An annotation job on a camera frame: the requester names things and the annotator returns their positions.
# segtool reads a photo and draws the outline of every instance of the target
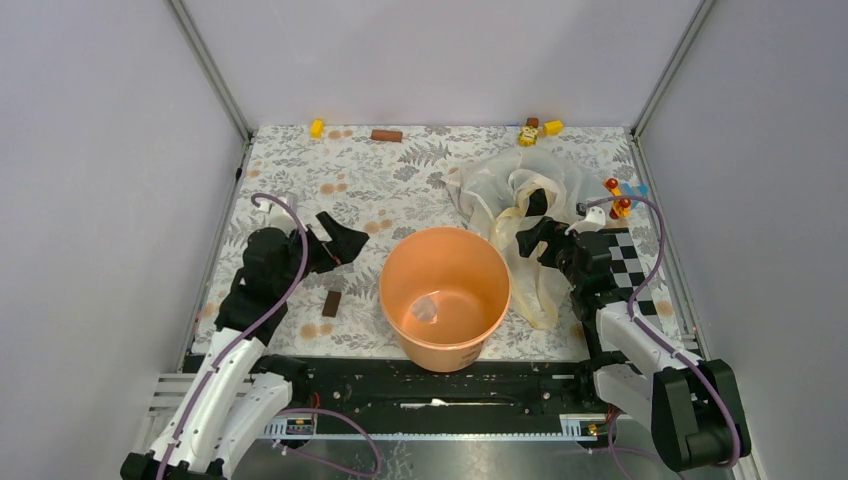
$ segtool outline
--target gray wall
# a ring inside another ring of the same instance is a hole
[[[239,140],[164,2],[0,11],[0,477],[115,479]]]
[[[718,2],[644,137],[770,479],[844,476],[848,3]]]
[[[248,122],[631,125],[698,0],[189,0]]]

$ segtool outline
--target clear plastic bag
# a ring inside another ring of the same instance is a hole
[[[538,223],[525,217],[530,195],[545,191],[554,220],[574,223],[576,206],[608,196],[601,181],[569,160],[539,147],[510,148],[494,157],[472,162],[445,177],[451,200],[468,220],[468,229],[489,240],[503,255],[512,280],[512,307],[536,328],[552,328],[560,304],[570,290],[562,274],[542,267],[536,258],[518,255],[515,234]]]

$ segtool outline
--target yellow toy piece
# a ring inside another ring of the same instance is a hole
[[[536,139],[539,137],[539,129],[533,128],[530,125],[521,127],[521,134],[518,135],[518,144],[522,147],[536,145]]]
[[[309,134],[312,135],[312,138],[321,138],[321,134],[324,132],[324,120],[318,119],[312,122],[312,129],[309,130]]]
[[[618,180],[614,178],[608,178],[604,181],[604,187],[611,194],[616,197],[621,196],[621,190],[618,188]],[[633,202],[629,198],[622,198],[621,200],[616,200],[612,202],[612,210],[610,211],[610,218],[613,220],[619,218],[625,218],[630,216],[630,207],[633,205]]]
[[[557,133],[562,131],[562,128],[562,122],[559,120],[547,122],[545,123],[545,135],[556,135]]]

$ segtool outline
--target blue toy piece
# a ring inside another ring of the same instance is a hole
[[[623,193],[624,195],[635,195],[635,196],[639,196],[639,197],[647,197],[648,196],[648,187],[646,187],[644,185],[637,185],[636,186],[636,190],[638,190],[639,193],[634,192],[633,187],[631,187],[627,183],[621,183],[619,185],[619,188],[621,189],[621,193]],[[639,205],[639,201],[633,200],[633,207],[635,208],[636,205]]]

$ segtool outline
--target small figurine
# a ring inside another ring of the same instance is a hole
[[[527,123],[521,127],[521,133],[518,135],[518,144],[522,147],[536,145],[536,139],[539,138],[539,119],[530,117]]]
[[[614,178],[608,178],[604,181],[604,187],[616,197],[621,196],[621,190],[618,189],[618,180]],[[621,200],[616,200],[612,202],[612,210],[610,210],[610,218],[613,220],[617,220],[619,218],[625,218],[630,216],[630,207],[633,205],[633,202],[629,198],[622,198]]]

